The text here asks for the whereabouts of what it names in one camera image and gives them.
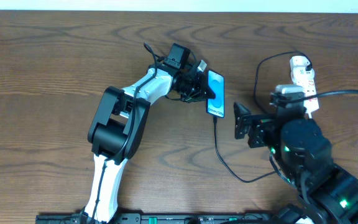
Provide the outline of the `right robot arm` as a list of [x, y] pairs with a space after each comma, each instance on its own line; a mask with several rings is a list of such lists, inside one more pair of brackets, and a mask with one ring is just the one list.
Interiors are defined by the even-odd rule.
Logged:
[[298, 193], [314, 223], [358, 223], [358, 179], [337, 165], [332, 144], [302, 103], [253, 115], [234, 103], [235, 138], [251, 148], [268, 147], [275, 172]]

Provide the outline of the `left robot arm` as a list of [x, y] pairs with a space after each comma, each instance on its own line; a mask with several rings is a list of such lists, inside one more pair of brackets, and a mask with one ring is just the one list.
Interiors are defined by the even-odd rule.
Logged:
[[222, 76], [208, 70], [204, 60], [189, 62], [192, 54], [174, 43], [167, 56], [153, 54], [154, 62], [131, 86], [105, 89], [87, 135], [94, 154], [94, 177], [80, 223], [108, 223], [114, 218], [124, 167], [136, 153], [150, 107], [159, 98], [175, 91], [181, 102], [205, 101], [207, 113], [224, 114], [223, 105], [214, 110], [211, 104], [215, 99], [223, 103]]

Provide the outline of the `blue Galaxy smartphone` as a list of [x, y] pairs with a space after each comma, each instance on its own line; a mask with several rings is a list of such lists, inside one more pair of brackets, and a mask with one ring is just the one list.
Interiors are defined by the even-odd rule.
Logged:
[[214, 70], [209, 70], [208, 87], [214, 93], [214, 96], [207, 99], [207, 113], [219, 118], [224, 118], [224, 77]]

